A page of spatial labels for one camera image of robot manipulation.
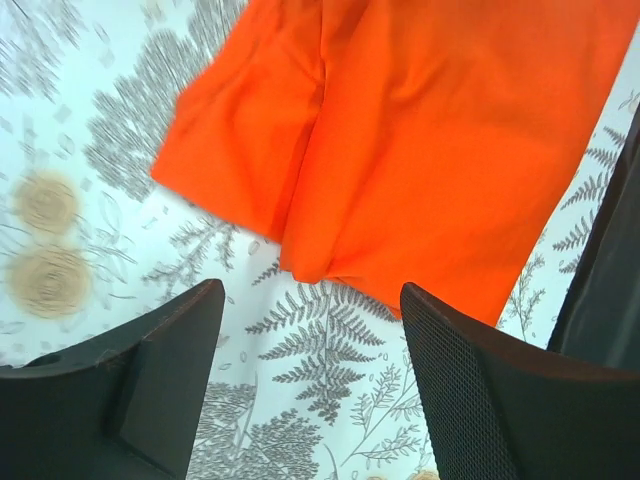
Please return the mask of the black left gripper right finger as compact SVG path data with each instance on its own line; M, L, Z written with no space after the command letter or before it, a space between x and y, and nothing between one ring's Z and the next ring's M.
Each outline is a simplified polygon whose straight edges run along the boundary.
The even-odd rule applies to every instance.
M639 377L553 353L401 291L408 350L443 479L635 479Z

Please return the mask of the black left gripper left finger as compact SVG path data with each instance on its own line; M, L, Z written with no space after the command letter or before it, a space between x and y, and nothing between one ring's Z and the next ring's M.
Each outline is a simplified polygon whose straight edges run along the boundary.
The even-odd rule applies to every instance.
M166 304L23 367L1 370L5 479L185 477L225 291Z

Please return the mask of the orange t-shirt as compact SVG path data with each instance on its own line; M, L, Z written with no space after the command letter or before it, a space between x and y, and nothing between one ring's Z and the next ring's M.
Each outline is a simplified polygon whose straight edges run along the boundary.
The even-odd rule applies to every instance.
M392 309L495 325L636 30L635 1L252 1L152 178Z

